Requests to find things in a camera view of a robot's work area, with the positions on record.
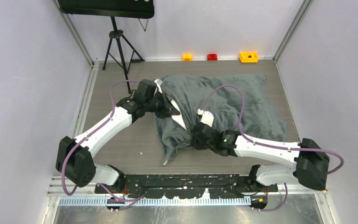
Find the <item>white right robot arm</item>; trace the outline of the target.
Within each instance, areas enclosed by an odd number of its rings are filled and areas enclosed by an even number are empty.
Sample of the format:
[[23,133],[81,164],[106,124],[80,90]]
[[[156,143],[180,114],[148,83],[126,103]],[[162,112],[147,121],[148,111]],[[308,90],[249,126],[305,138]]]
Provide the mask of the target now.
[[253,157],[274,164],[253,165],[247,179],[252,191],[278,183],[299,183],[313,190],[325,190],[330,158],[319,145],[304,138],[302,142],[276,142],[241,136],[238,131],[219,132],[205,123],[191,130],[191,144],[197,150],[210,149],[220,156]]

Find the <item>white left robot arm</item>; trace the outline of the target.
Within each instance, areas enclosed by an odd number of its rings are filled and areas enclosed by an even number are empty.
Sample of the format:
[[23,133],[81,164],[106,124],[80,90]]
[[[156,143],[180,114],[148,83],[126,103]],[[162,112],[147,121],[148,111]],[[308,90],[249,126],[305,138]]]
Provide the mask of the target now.
[[121,192],[124,180],[120,171],[113,166],[95,164],[93,158],[111,138],[146,113],[152,112],[162,119],[180,114],[161,85],[160,79],[140,81],[129,97],[113,102],[112,111],[92,128],[74,138],[62,138],[55,164],[62,179],[68,178],[77,187],[94,182],[105,184],[113,193]]

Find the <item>grey plush pillowcase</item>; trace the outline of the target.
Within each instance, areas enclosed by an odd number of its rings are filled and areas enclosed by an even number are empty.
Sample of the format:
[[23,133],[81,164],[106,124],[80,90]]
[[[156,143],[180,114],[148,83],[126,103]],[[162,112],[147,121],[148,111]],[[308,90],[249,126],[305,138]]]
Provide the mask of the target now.
[[171,117],[155,118],[163,164],[180,149],[191,148],[191,129],[196,125],[197,110],[213,114],[213,128],[222,132],[238,131],[261,139],[285,141],[286,123],[270,103],[265,92],[264,74],[240,74],[222,77],[168,75],[161,78],[162,90],[178,104],[187,131]]

